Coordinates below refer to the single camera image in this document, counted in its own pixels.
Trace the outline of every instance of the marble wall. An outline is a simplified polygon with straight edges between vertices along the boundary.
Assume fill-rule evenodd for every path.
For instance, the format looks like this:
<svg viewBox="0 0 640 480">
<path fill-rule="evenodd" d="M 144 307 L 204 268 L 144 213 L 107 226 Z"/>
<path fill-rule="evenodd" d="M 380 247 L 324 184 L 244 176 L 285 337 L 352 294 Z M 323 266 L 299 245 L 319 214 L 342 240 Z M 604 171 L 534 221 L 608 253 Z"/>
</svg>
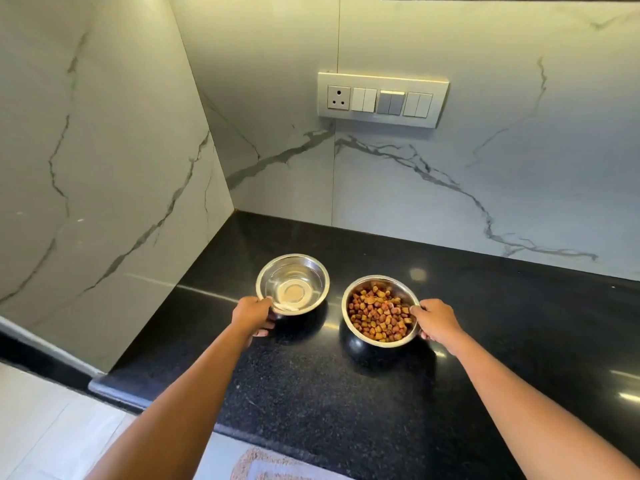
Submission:
<svg viewBox="0 0 640 480">
<path fill-rule="evenodd" d="M 0 330 L 108 371 L 232 212 L 167 0 L 0 0 Z"/>
<path fill-rule="evenodd" d="M 640 4 L 172 6 L 237 208 L 640 279 Z M 336 124 L 318 71 L 451 86 L 433 130 Z"/>
</svg>

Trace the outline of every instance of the person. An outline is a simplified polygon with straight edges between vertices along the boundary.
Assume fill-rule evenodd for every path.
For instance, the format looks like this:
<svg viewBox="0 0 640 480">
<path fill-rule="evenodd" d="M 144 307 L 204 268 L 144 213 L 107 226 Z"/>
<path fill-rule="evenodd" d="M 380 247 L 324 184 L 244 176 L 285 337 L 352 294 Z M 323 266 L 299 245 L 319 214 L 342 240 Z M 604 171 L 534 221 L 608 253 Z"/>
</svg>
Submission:
<svg viewBox="0 0 640 480">
<path fill-rule="evenodd" d="M 86 478 L 192 479 L 240 354 L 252 336 L 265 336 L 274 327 L 267 319 L 271 304 L 271 298 L 242 298 L 231 324 L 133 421 Z M 452 307 L 439 299 L 420 305 L 411 312 L 422 333 L 459 359 L 529 480 L 640 479 L 631 460 L 466 334 Z"/>
</svg>

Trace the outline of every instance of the countertop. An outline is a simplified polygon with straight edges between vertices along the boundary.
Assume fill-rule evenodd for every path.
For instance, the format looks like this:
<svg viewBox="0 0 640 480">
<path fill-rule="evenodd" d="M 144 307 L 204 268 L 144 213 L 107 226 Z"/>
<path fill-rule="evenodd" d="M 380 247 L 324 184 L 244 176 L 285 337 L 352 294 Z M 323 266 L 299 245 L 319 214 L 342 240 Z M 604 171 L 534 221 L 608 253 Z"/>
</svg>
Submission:
<svg viewBox="0 0 640 480">
<path fill-rule="evenodd" d="M 640 283 L 245 212 L 90 388 L 146 407 L 228 325 L 235 300 L 255 294 L 262 266 L 293 252 L 327 268 L 327 300 L 253 340 L 216 431 L 356 479 L 523 478 L 443 347 L 350 346 L 342 293 L 386 274 L 452 305 L 489 352 L 640 463 Z"/>
</svg>

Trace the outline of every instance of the gray switch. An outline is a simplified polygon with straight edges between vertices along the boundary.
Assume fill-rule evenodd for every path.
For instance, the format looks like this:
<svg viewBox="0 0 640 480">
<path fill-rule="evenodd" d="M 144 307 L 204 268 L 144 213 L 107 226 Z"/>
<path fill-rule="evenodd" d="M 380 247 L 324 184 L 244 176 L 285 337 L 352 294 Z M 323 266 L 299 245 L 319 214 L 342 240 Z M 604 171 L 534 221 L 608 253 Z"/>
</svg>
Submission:
<svg viewBox="0 0 640 480">
<path fill-rule="evenodd" d="M 389 114 L 400 116 L 402 104 L 404 103 L 404 93 L 394 92 L 391 94 L 391 104 L 389 104 Z"/>
<path fill-rule="evenodd" d="M 378 98 L 378 108 L 376 112 L 378 114 L 389 114 L 389 105 L 391 104 L 391 91 L 380 91 L 380 97 Z"/>
</svg>

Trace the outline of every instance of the stainless steel bowl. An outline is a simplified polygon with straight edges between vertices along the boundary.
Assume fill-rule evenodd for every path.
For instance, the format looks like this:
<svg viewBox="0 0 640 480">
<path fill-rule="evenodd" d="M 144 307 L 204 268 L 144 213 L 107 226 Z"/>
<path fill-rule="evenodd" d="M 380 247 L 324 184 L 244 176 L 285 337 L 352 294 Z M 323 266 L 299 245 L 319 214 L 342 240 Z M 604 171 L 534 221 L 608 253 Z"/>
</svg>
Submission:
<svg viewBox="0 0 640 480">
<path fill-rule="evenodd" d="M 398 280 L 389 278 L 388 276 L 372 274 L 370 276 L 363 276 L 362 278 L 357 279 L 356 281 L 352 282 L 349 286 L 347 286 L 347 290 L 345 290 L 344 294 L 342 295 L 342 316 L 344 318 L 344 321 L 347 323 L 349 330 L 351 330 L 357 338 L 373 346 L 382 347 L 385 349 L 391 349 L 393 347 L 400 347 L 405 344 L 408 344 L 409 342 L 412 341 L 412 339 L 415 338 L 416 335 L 418 335 L 418 332 L 419 332 L 418 323 L 413 325 L 411 332 L 409 332 L 409 334 L 402 340 L 398 340 L 397 342 L 379 342 L 377 340 L 366 338 L 363 334 L 361 334 L 359 331 L 356 330 L 356 327 L 353 326 L 353 323 L 351 323 L 351 320 L 349 319 L 349 314 L 347 313 L 347 310 L 348 310 L 349 298 L 351 297 L 351 295 L 353 293 L 360 293 L 360 291 L 363 290 L 364 286 L 367 286 L 367 285 L 373 286 L 373 285 L 380 285 L 380 284 L 382 284 L 382 286 L 384 287 L 391 286 L 391 288 L 393 289 L 394 296 L 399 296 L 400 298 L 402 298 L 403 303 L 407 303 L 409 304 L 409 306 L 420 305 L 418 298 L 416 298 L 413 292 Z"/>
<path fill-rule="evenodd" d="M 258 298 L 273 297 L 273 311 L 301 315 L 320 305 L 329 293 L 329 273 L 315 258 L 285 254 L 269 261 L 255 282 Z"/>
</svg>

